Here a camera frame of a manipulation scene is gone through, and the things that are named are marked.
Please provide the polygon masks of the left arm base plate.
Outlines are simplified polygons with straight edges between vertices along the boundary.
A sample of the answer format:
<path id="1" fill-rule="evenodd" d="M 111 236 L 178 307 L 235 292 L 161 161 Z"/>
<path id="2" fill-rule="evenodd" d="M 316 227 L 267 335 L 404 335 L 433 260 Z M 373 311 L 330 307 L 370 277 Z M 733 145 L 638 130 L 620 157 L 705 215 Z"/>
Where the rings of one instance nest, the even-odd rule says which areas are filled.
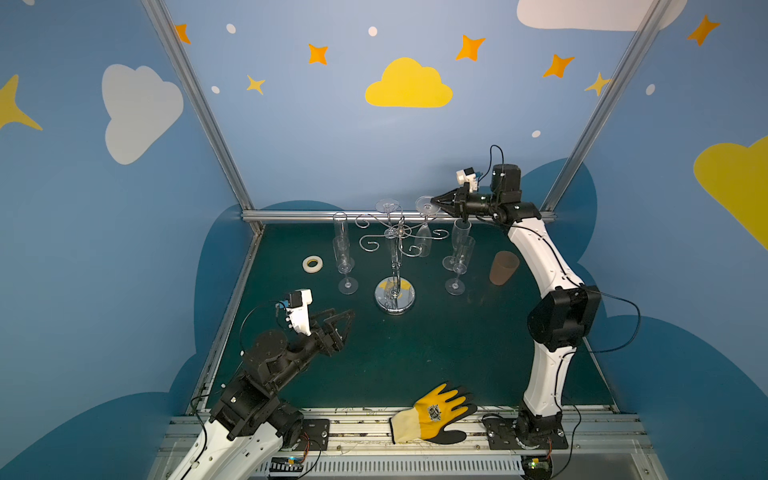
<path id="1" fill-rule="evenodd" d="M 305 418 L 302 421 L 297 441 L 291 447 L 291 451 L 326 451 L 330 437 L 330 420 Z"/>

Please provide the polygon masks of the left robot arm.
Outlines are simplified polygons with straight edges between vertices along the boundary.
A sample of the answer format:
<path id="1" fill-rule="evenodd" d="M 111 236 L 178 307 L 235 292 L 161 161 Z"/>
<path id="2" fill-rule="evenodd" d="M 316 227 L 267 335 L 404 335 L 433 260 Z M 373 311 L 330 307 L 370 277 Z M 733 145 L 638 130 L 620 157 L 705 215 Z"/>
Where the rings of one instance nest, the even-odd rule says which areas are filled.
<path id="1" fill-rule="evenodd" d="M 353 310 L 327 309 L 309 317 L 308 335 L 260 334 L 170 477 L 247 479 L 279 450 L 297 445 L 304 417 L 280 392 L 318 355 L 342 351 L 354 319 Z"/>

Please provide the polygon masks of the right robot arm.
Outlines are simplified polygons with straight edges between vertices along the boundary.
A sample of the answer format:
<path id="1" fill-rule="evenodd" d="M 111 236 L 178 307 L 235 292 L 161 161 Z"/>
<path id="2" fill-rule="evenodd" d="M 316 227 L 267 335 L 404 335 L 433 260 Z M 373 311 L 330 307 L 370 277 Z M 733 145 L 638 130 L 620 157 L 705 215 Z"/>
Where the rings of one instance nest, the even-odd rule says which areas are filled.
<path id="1" fill-rule="evenodd" d="M 520 168 L 497 164 L 490 174 L 490 191 L 481 193 L 474 169 L 459 170 L 458 187 L 432 198 L 431 203 L 464 221 L 491 219 L 506 232 L 536 280 L 541 300 L 527 319 L 534 341 L 533 365 L 514 424 L 518 443 L 533 449 L 562 429 L 562 393 L 569 364 L 607 294 L 584 284 L 568 267 L 542 214 L 534 204 L 522 200 Z"/>

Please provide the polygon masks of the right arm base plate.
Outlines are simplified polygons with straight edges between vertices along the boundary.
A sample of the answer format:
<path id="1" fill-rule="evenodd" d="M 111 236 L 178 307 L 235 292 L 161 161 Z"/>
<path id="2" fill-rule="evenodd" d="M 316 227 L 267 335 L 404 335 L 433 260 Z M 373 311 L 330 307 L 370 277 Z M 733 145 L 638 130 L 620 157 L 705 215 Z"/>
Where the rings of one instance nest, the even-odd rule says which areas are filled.
<path id="1" fill-rule="evenodd" d="M 524 437 L 513 418 L 497 414 L 483 415 L 481 423 L 491 450 L 567 450 L 568 440 L 562 430 L 548 435 L 533 433 Z"/>

